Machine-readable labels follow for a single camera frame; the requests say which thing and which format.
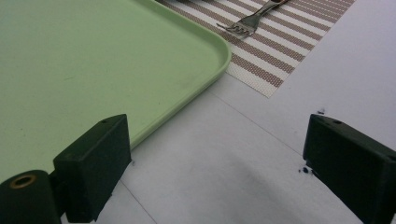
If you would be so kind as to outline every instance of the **white stripe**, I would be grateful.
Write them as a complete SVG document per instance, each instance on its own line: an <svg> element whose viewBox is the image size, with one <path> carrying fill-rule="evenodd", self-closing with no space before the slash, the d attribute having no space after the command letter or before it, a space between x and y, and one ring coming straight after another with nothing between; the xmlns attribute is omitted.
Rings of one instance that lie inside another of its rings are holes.
<svg viewBox="0 0 396 224"><path fill-rule="evenodd" d="M340 13L341 15L343 15L347 10L346 9L340 9L340 8L338 8L338 7L333 7L333 6L330 6L330 5L328 5L328 4L326 4L326 3L323 3L323 2L321 2L321 1L316 1L316 0L312 0L313 2L316 2L316 3L318 3L318 4L320 4L320 5L324 5L324 6L326 6L326 7L330 7L330 8L332 8L333 10L336 10L338 13Z"/></svg>
<svg viewBox="0 0 396 224"><path fill-rule="evenodd" d="M343 8L345 8L346 10L348 9L348 7L346 7L346 6L344 6L344 5L340 5L340 4L336 3L336 2L332 2L332 1L329 1L329 0L325 0L325 1L326 1L326 2L330 2L330 3L333 3L333 4L335 4L335 5L339 6L339 7L343 7Z"/></svg>
<svg viewBox="0 0 396 224"><path fill-rule="evenodd" d="M274 41L276 40L277 43L285 46L288 49L292 49L292 50L296 51L297 53L302 54L304 56L309 53L309 49L302 48L296 44L289 42L289 40L287 40L287 39L284 39L277 35L269 33L268 31L265 31L263 29L257 29L256 33L259 35L262 35L264 37L267 37L268 39L271 39Z"/></svg>
<svg viewBox="0 0 396 224"><path fill-rule="evenodd" d="M316 12L316 13L318 13L318 14L320 14L320 15L322 15L322 16L324 16L324 17L328 18L328 19L337 20L337 18L335 18L335 17L333 17L333 16L326 15L326 14L324 14L324 13L321 13L321 12L319 12L319 11L316 11L316 10L314 10L313 8L310 8L310 7L305 7L305 6L303 6L303 5L300 5L300 4L298 4L298 3L295 3L295 5L297 5L297 6L299 6L299 7L306 8L306 9L310 9L310 10L312 10L312 11L314 11L314 12Z"/></svg>
<svg viewBox="0 0 396 224"><path fill-rule="evenodd" d="M248 4L251 7L257 8L257 10L259 10L265 4L264 2L267 2L267 1L266 0L262 1L262 4L255 3L255 2L250 1L250 0L244 1L245 4Z"/></svg>
<svg viewBox="0 0 396 224"><path fill-rule="evenodd" d="M297 67L297 65L300 63L299 61L291 58L290 56L276 50L273 49L271 47L269 47L268 45L264 45L263 43L253 39L253 38L246 38L244 40L247 44L253 46L256 49L259 49L263 52L266 52L267 54L270 54L271 56L278 58L279 60L293 66L293 67Z"/></svg>
<svg viewBox="0 0 396 224"><path fill-rule="evenodd" d="M315 21L315 22L323 24L325 26L332 27L334 25L334 23L332 23L330 21L325 21L325 20L323 20L321 18L318 18L316 16L312 16L312 15L310 15L310 14L308 14L306 12L300 11L300 10L294 8L294 7L288 7L287 5L283 5L282 7L285 10L289 11L289 12L292 12L292 13L297 14L299 16L305 17L305 18L307 18L307 19L309 19L311 21Z"/></svg>
<svg viewBox="0 0 396 224"><path fill-rule="evenodd" d="M205 13L202 13L202 12L195 10L194 8L186 6L184 4L173 4L173 6L191 14L194 17L197 17L203 21L206 21L207 23L210 23L215 27L217 26L216 23L221 23L221 22L207 16Z"/></svg>
<svg viewBox="0 0 396 224"><path fill-rule="evenodd" d="M271 21L271 20L264 20L264 23L276 28L277 30L280 30L288 35L293 35L296 38L299 38L301 40L303 40L304 42L311 44L311 45L316 45L318 43L318 41L316 39L313 39L307 35L303 35L295 30L292 30L282 24L279 24L275 21Z"/></svg>
<svg viewBox="0 0 396 224"><path fill-rule="evenodd" d="M352 6L352 4L353 3L349 3L349 2L347 2L347 1L344 1L344 0L340 0L341 2L343 2L343 3L345 3L345 4L347 4L347 5L350 5L350 6Z"/></svg>
<svg viewBox="0 0 396 224"><path fill-rule="evenodd" d="M240 13L242 13L244 15L252 14L251 11L245 9L244 7L240 7L240 6L234 4L234 3L230 2L230 1L223 1L223 0L215 0L215 1L220 3L220 4L222 4L222 5L224 5L224 6L226 6L226 7L230 7L232 9L234 9L234 10L237 10L237 11L239 11Z"/></svg>
<svg viewBox="0 0 396 224"><path fill-rule="evenodd" d="M332 12L332 11L330 11L329 9L326 9L326 8L323 8L323 7L315 6L315 5L313 5L312 3L308 3L308 2L305 2L305 3L308 4L309 6L320 8L321 10L330 12L330 13L335 14L335 15L338 15L338 16L342 16L342 15L343 15L343 13L340 13L340 12Z"/></svg>
<svg viewBox="0 0 396 224"><path fill-rule="evenodd" d="M232 45L232 50L234 54L249 61L250 63L253 63L254 65L260 67L261 69L268 71L269 73L279 77L282 80L284 80L289 75L287 72L283 71L282 69L277 68L274 65L271 65L270 63L256 57L255 55L243 49L238 48L235 45Z"/></svg>
<svg viewBox="0 0 396 224"><path fill-rule="evenodd" d="M304 28L305 30L308 30L308 31L310 31L310 32L312 32L314 34L324 36L327 33L327 31L320 30L319 28L316 28L316 27L314 27L312 25L306 24L305 22L297 21L296 19L294 19L292 17L289 17L289 16L287 16L285 14L282 14L280 12L273 11L273 12L270 12L270 13L273 16L279 17L280 19L282 19L284 21L288 21L290 23L293 23L294 25L298 25L298 26Z"/></svg>
<svg viewBox="0 0 396 224"><path fill-rule="evenodd" d="M255 76L254 74L249 73L249 71L234 63L230 63L226 72L231 76L236 77L242 82L248 84L251 88L260 92L266 97L270 97L277 89L277 87L275 87L271 83L260 77Z"/></svg>
<svg viewBox="0 0 396 224"><path fill-rule="evenodd" d="M201 6L201 7L204 7L206 9L208 9L209 11L212 11L212 12L220 15L221 17L227 18L230 21L239 21L240 20L240 18L238 18L237 16L235 16L235 15L233 15L233 14L227 12L227 11L224 11L224 10L218 8L218 7L213 7L210 4L208 4L207 2L194 1L194 3L199 5L199 6Z"/></svg>

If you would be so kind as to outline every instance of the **striped placemat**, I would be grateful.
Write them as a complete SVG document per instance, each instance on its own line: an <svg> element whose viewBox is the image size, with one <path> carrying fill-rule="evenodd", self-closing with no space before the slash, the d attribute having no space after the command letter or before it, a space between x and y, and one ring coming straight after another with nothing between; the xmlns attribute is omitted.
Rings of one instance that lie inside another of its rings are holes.
<svg viewBox="0 0 396 224"><path fill-rule="evenodd" d="M232 45L227 73L270 97L355 0L289 0L265 15L256 34L240 40L217 27L257 11L263 0L159 0L220 34Z"/></svg>

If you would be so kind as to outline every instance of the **table surface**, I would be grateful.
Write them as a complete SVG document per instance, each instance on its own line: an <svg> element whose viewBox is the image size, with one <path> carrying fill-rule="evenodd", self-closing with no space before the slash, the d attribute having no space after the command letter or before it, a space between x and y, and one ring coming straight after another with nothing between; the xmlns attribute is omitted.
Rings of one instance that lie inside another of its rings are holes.
<svg viewBox="0 0 396 224"><path fill-rule="evenodd" d="M357 0L270 99L225 74L133 150L97 223L361 223L298 170L319 110L396 149L395 10Z"/></svg>

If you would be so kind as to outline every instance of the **metal grommet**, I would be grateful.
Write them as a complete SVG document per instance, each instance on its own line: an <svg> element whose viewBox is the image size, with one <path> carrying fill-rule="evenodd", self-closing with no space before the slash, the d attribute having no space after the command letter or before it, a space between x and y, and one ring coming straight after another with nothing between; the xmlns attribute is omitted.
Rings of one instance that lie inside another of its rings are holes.
<svg viewBox="0 0 396 224"><path fill-rule="evenodd" d="M12 182L9 184L9 187L12 189L23 189L31 185L33 182L35 182L35 180L35 175L21 175L12 180Z"/></svg>

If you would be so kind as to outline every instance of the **brown stripe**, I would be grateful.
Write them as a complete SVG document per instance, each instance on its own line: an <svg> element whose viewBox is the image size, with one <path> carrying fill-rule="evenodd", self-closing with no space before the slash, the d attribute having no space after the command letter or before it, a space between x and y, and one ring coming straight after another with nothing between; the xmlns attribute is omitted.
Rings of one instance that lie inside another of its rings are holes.
<svg viewBox="0 0 396 224"><path fill-rule="evenodd" d="M293 3L296 5L302 6L302 7L309 8L311 10L314 10L318 13L321 13L323 15L326 15L328 17L331 17L331 18L334 18L337 20L342 16L342 14L340 14L338 12L334 13L333 11L329 11L322 7L315 6L313 4L313 1L306 2L306 1L302 1L302 0L293 0Z"/></svg>
<svg viewBox="0 0 396 224"><path fill-rule="evenodd" d="M295 9L298 9L298 10L303 11L305 13L308 13L310 15L316 16L316 17L321 18L321 19L323 19L325 21L330 21L332 23L336 23L337 22L336 18L329 17L329 16L324 15L322 13L318 13L318 12L316 12L315 10L313 10L313 9L311 9L309 7L300 6L298 4L293 3L292 1L288 2L288 6L289 7L294 7Z"/></svg>
<svg viewBox="0 0 396 224"><path fill-rule="evenodd" d="M222 10L224 10L224 11L230 13L230 14L233 14L233 15L235 15L238 18L246 17L245 14L243 14L243 13L241 13L241 12L239 12L239 11L233 9L233 8L227 7L227 6L225 6L225 5L223 5L223 4L219 3L219 2L216 2L216 1L213 1L213 0L203 0L203 1L207 2L209 5L211 5L213 7L220 8L220 9L222 9ZM289 42L291 42L291 43L293 43L295 45L298 45L298 46L300 46L302 48L311 50L314 47L313 45L311 45L311 44L309 44L309 43L307 43L307 42L295 37L294 35L289 35L289 34L287 34L285 32L282 32L282 31L270 26L270 25L267 25L265 23L260 22L260 28L262 28L263 30L265 30L265 31L267 31L269 33L277 35L277 36L279 36L281 38L284 38L284 39L288 40Z"/></svg>
<svg viewBox="0 0 396 224"><path fill-rule="evenodd" d="M308 24L310 26L316 27L316 28L318 28L318 29L320 29L322 31L326 31L327 32L327 31L330 30L330 27L327 26L327 25L323 25L323 24L318 23L316 21L311 21L311 20L309 20L306 17L302 17L302 16L300 16L298 14L295 14L293 12L287 11L287 10L281 8L281 7L277 8L276 11L278 11L278 12L280 12L280 13L288 16L288 17L292 17L292 18L294 18L297 21L302 21L303 23L306 23L306 24Z"/></svg>
<svg viewBox="0 0 396 224"><path fill-rule="evenodd" d="M215 19L215 20L217 20L217 21L219 21L219 22L221 22L223 24L232 24L233 23L233 21L230 21L227 18L224 18L224 17L220 16L219 14L217 14L215 12L212 12L211 10L208 10L205 7L201 7L201 6L195 4L195 3L191 2L191 1L183 1L182 3L187 5L188 7L194 8L195 10L206 14L207 16L209 16L209 17L211 17L211 18L213 18L213 19ZM290 57L295 57L296 55L300 55L297 58L294 58L297 61L299 61L299 60L301 61L304 58L304 55L302 55L302 54L300 54L300 53L298 53L298 52L296 52L296 51L294 51L292 49L288 49L288 48L286 48L286 47L284 47L282 45L279 45L279 44L275 45L274 44L275 41L272 41L272 40L270 40L270 39L268 39L266 37L265 38L258 38L258 36L260 36L260 35L255 34L255 35L252 35L251 37L256 39L256 40L259 40L259 41L260 40L265 40L264 42L262 42L263 44L268 45L269 47L271 47L273 49L276 49L276 50L278 50L278 51L280 51L280 52L282 52L282 53L284 53L284 54L286 54L286 55L288 55ZM241 43L238 43L238 45L236 45L236 44L235 45L240 47L240 48L242 48L242 46L245 45L245 44L246 44L245 42L241 42ZM258 50L256 48L253 48L253 47L252 47L252 49L247 50L247 52L250 52L250 53L254 54L257 57L262 58L263 60L265 60L267 62L269 62L268 60L272 60L272 58L274 58L273 56L271 56L269 54L268 54L268 56L263 57L261 54L266 54L266 53L264 53L261 50ZM287 66L286 65L282 65L282 67L289 69L289 68L291 68L291 65L288 65L288 64L287 64Z"/></svg>
<svg viewBox="0 0 396 224"><path fill-rule="evenodd" d="M208 28L209 30L218 33L220 31L220 29L206 21L203 21L177 7L172 6L171 4L167 3L166 1L163 0L159 0L158 2L162 3L163 5L173 9L175 12L179 13L180 15L183 15L187 18L189 18L192 21L197 22L198 24ZM245 43L235 37L233 37L232 35L229 35L227 32L221 32L220 33L221 36L223 36L225 39L229 40L230 42L232 42L233 44L238 44L238 43ZM274 58L275 60L272 61L273 63L278 63L278 60L276 58ZM261 69L259 66L239 57L238 55L233 53L233 58L232 58L232 62L235 64L238 64L239 66L241 66L242 68L248 70L250 73L252 73L253 75L260 77L262 79L264 79L265 81L269 82L271 85L275 86L275 87L279 87L280 84L283 82L282 79L280 79L279 77ZM292 67L288 73L290 74L292 72L294 68Z"/></svg>
<svg viewBox="0 0 396 224"><path fill-rule="evenodd" d="M257 10L257 8L252 7L252 6L249 6L249 5L245 4L245 3L242 3L242 2L239 1L239 0L229 0L229 1L232 2L232 3L234 3L234 4L236 4L236 5L238 5L238 6L240 6L240 7L245 8L245 9L251 11L251 12L254 12L254 11ZM268 19L268 20L270 20L270 21L274 21L274 22L276 22L276 23L279 23L279 24L281 24L281 25L283 25L283 26L286 26L286 27L288 27L288 28L291 29L291 30L297 31L297 32L300 33L300 34L309 36L309 37L311 37L311 38L313 38L313 39L316 39L316 40L320 40L320 39L321 39L321 35L317 35L317 34L311 32L311 31L309 31L309 30L306 30L306 29L303 28L303 27L300 27L300 26L295 25L295 24L293 24L293 23L291 23L291 22L282 20L282 19L280 19L279 17L276 17L276 16L274 16L274 15L272 15L272 14L267 14L267 15L265 15L265 18Z"/></svg>
<svg viewBox="0 0 396 224"><path fill-rule="evenodd" d="M305 2L307 4L312 4L315 7L323 8L325 10L330 11L331 13L334 13L335 15L338 15L338 17L341 17L345 12L345 10L331 7L324 2L317 2L317 1L312 1L312 0L294 0L294 1Z"/></svg>
<svg viewBox="0 0 396 224"><path fill-rule="evenodd" d="M283 80L280 79L279 77L274 76L273 74L263 70L262 68L256 66L253 63L248 62L247 60L239 57L236 54L233 54L231 58L231 62L239 65L240 67L243 67L245 70L264 79L265 81L269 82L271 85L277 88L280 87L280 85L283 83Z"/></svg>

